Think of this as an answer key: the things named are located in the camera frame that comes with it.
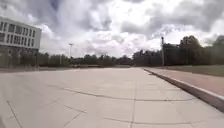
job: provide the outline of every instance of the gray pavement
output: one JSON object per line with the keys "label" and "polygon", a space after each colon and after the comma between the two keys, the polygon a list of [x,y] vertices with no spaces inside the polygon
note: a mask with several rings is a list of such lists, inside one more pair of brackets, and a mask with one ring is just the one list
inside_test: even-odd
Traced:
{"label": "gray pavement", "polygon": [[222,112],[139,68],[4,73],[0,81],[0,128],[224,127]]}

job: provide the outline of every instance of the lamp post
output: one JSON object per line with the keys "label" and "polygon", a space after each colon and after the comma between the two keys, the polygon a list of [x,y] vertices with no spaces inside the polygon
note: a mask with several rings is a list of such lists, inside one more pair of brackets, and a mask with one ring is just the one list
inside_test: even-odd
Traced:
{"label": "lamp post", "polygon": [[70,50],[69,50],[69,57],[70,57],[70,59],[71,59],[71,57],[72,57],[71,52],[72,52],[72,46],[73,46],[73,45],[74,45],[74,44],[72,44],[72,43],[69,44],[69,46],[70,46]]}
{"label": "lamp post", "polygon": [[163,48],[163,45],[164,45],[164,37],[162,36],[162,37],[161,37],[161,47],[162,47],[162,66],[165,66],[165,61],[164,61],[164,48]]}
{"label": "lamp post", "polygon": [[72,43],[69,44],[69,46],[70,46],[70,50],[69,50],[70,64],[72,63],[72,54],[71,54],[71,52],[72,52],[72,46],[73,46],[73,45],[74,45],[74,44],[72,44]]}

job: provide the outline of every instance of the street light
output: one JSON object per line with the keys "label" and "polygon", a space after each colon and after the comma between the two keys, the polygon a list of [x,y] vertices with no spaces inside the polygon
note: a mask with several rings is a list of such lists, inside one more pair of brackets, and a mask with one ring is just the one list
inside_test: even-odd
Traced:
{"label": "street light", "polygon": [[72,55],[71,55],[71,52],[72,52],[72,46],[73,46],[73,45],[74,45],[74,44],[72,44],[72,43],[69,44],[69,46],[70,46],[70,51],[69,51],[69,57],[70,57],[70,59],[71,59],[71,56],[72,56]]}
{"label": "street light", "polygon": [[161,42],[161,47],[162,47],[162,64],[164,66],[165,65],[165,62],[164,62],[164,48],[163,48],[163,45],[164,45],[164,37],[163,36],[161,37],[161,40],[162,40],[162,42]]}

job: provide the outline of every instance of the white building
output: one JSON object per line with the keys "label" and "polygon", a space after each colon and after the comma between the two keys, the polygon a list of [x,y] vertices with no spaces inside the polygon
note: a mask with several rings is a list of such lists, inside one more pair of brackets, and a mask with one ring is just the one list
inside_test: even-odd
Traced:
{"label": "white building", "polygon": [[40,48],[41,29],[0,17],[0,45]]}
{"label": "white building", "polygon": [[36,54],[41,33],[39,28],[0,17],[0,66],[18,65],[22,54]]}

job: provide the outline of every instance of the curb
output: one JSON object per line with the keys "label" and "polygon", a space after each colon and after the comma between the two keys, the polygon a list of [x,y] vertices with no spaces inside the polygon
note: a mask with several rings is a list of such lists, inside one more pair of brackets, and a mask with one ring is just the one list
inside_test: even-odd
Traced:
{"label": "curb", "polygon": [[155,72],[152,72],[150,70],[144,69],[147,72],[152,73],[153,75],[183,89],[186,92],[189,92],[190,94],[198,97],[199,99],[205,101],[206,103],[212,105],[213,107],[217,108],[221,112],[224,112],[224,96],[220,96],[218,94],[215,94],[213,92],[210,92],[208,90],[199,88],[195,85],[188,84],[186,82],[174,79],[174,78],[169,78],[167,76],[157,74]]}

